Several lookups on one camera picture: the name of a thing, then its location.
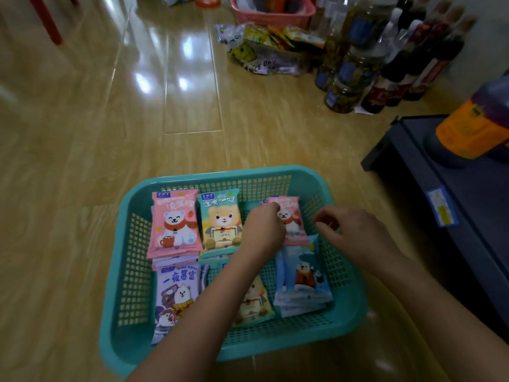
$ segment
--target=stack of wipes packets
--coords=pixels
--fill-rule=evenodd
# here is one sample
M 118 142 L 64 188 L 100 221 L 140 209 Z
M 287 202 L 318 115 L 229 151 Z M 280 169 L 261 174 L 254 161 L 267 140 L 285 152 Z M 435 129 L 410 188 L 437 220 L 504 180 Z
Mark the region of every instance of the stack of wipes packets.
M 276 254 L 274 305 L 281 308 L 283 318 L 321 310 L 332 301 L 318 265 L 318 235 L 309 236 L 309 242 L 309 246 L 284 246 Z

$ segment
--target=person's right arm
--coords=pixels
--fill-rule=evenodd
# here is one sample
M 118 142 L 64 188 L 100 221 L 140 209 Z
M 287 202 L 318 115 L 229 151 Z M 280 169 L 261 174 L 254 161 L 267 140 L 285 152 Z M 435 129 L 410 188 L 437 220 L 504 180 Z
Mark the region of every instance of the person's right arm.
M 404 256 L 375 216 L 327 206 L 314 221 L 332 245 L 398 298 L 453 382 L 509 379 L 509 346 Z M 341 234 L 335 232 L 338 226 Z

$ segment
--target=teal plastic basket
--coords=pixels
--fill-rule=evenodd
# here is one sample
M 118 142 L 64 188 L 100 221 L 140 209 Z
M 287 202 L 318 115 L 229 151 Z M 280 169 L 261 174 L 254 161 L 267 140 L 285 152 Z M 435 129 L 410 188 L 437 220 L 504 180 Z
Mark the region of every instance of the teal plastic basket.
M 155 348 L 155 276 L 146 259 L 150 240 L 152 192 L 192 189 L 200 192 L 238 187 L 243 221 L 259 201 L 268 196 L 299 196 L 308 234 L 317 232 L 312 218 L 332 204 L 327 184 L 304 166 L 277 166 L 220 173 L 160 177 L 146 180 L 128 192 L 120 204 L 115 246 L 111 258 L 99 336 L 105 363 L 122 376 L 128 375 Z M 336 249 L 320 238 L 324 271 L 334 301 L 326 310 L 278 318 L 245 328 L 231 329 L 217 358 L 228 361 L 250 355 L 334 338 L 351 332 L 367 312 L 366 294 L 358 270 Z M 210 283 L 219 270 L 210 270 Z M 275 263 L 262 269 L 262 280 L 274 300 Z

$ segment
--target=person's left hand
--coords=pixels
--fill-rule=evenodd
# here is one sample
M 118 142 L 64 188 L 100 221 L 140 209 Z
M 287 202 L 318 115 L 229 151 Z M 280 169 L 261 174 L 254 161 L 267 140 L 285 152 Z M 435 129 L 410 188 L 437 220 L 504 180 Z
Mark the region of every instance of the person's left hand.
M 274 257 L 286 236 L 283 221 L 277 216 L 279 209 L 276 202 L 255 207 L 242 229 L 243 254 L 255 255 L 261 265 Z

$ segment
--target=person's left arm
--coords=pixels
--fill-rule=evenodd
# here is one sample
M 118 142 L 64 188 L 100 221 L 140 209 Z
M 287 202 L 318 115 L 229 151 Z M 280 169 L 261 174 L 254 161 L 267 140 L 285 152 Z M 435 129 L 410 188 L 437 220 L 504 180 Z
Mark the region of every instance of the person's left arm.
M 251 282 L 283 244 L 278 211 L 276 203 L 251 211 L 238 251 L 127 382 L 205 379 Z

